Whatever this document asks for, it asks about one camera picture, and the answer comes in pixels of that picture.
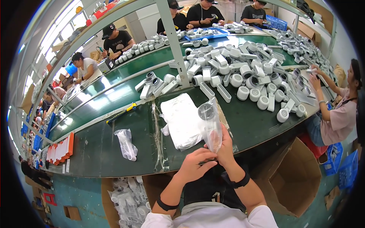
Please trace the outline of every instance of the black cap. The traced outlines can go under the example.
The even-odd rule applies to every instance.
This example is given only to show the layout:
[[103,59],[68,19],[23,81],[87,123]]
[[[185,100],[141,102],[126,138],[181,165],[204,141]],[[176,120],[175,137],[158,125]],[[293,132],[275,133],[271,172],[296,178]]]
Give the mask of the black cap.
[[109,38],[113,34],[114,30],[115,30],[115,25],[113,23],[103,28],[103,36],[101,37],[101,39],[105,40]]
[[181,10],[183,6],[179,6],[176,0],[167,0],[170,9]]

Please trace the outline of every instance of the hair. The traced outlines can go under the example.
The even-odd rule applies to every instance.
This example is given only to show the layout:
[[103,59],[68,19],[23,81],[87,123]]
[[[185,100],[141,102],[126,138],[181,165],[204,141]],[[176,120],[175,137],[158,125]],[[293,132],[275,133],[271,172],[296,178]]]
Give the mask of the hair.
[[354,72],[354,79],[359,81],[359,86],[357,87],[357,90],[360,90],[362,87],[362,82],[361,82],[359,61],[357,59],[351,59],[351,67],[352,71]]

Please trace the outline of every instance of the open cardboard box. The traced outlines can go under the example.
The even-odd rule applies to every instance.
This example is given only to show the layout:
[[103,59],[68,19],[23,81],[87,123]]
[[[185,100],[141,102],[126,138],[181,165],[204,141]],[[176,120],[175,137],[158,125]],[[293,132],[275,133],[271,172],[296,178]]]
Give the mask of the open cardboard box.
[[295,138],[254,169],[251,178],[272,211],[300,217],[316,197],[322,175],[313,153]]

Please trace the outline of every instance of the plastic bag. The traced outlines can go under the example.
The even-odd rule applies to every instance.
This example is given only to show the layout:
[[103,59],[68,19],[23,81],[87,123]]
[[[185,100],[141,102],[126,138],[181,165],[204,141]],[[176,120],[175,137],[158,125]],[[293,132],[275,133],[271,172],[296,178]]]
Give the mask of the plastic bag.
[[131,130],[121,129],[115,131],[114,134],[118,136],[123,157],[131,161],[136,161],[138,149],[135,145],[132,144]]
[[222,145],[222,127],[215,97],[198,108],[199,129],[210,151],[217,153]]

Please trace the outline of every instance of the pile of white products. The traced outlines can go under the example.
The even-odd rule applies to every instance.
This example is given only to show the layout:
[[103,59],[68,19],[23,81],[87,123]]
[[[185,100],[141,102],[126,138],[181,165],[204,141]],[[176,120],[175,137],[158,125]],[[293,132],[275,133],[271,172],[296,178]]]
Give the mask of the pile of white products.
[[140,228],[151,212],[142,177],[114,179],[113,187],[109,195],[118,211],[120,228]]

